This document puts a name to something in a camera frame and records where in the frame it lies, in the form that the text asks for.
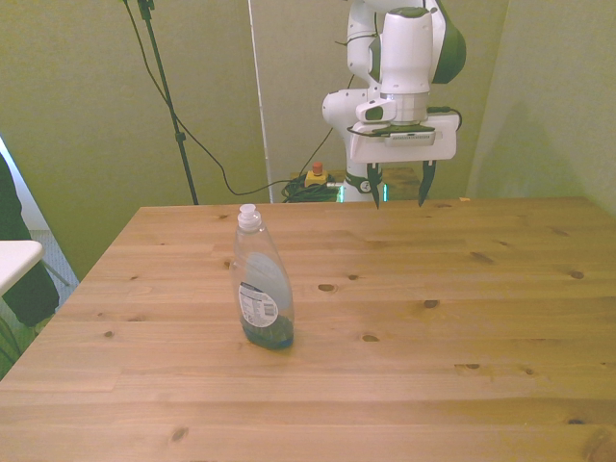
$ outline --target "bottle label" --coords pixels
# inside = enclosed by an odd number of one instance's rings
[[[269,295],[250,284],[240,284],[240,307],[244,319],[255,327],[268,327],[278,318],[278,306]]]

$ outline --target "green wall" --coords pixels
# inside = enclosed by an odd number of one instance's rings
[[[136,1],[146,49],[149,40]],[[178,115],[238,190],[266,184],[248,5],[157,1],[153,26]],[[140,206],[191,204],[167,106],[122,2],[4,2],[0,135],[79,278]],[[148,51],[151,65],[156,69]],[[238,198],[188,142],[201,203]]]
[[[616,3],[511,0],[469,182],[616,215]]]

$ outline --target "blue liquid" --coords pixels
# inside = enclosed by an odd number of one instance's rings
[[[280,316],[268,327],[255,327],[241,319],[246,338],[255,345],[267,349],[282,349],[293,344],[293,323]]]

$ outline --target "bottle cap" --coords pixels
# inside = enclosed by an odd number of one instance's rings
[[[240,207],[238,215],[238,225],[245,230],[254,230],[261,226],[261,214],[257,211],[254,204],[244,204]]]
[[[312,172],[315,176],[323,175],[323,164],[321,162],[314,162],[312,164]]]

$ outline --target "wall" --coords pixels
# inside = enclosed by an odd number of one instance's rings
[[[129,3],[149,50],[137,2]],[[175,108],[238,190],[266,182],[245,0],[157,1],[153,26]],[[82,278],[140,206],[190,204],[167,106],[122,2],[4,2],[0,135]],[[187,143],[200,201],[237,198]]]
[[[585,195],[616,215],[616,3],[511,0],[469,195]]]
[[[350,79],[347,39],[350,1],[252,0],[255,47],[263,103],[271,179],[297,172],[329,130],[321,103]],[[456,157],[439,164],[431,197],[457,197],[466,191],[483,109],[499,49],[507,0],[444,1],[464,35],[468,57],[462,73],[446,86],[434,86],[430,104],[449,105],[464,115]],[[355,79],[354,87],[364,86]],[[345,168],[345,148],[334,132],[317,160]],[[281,196],[276,190],[274,200]]]

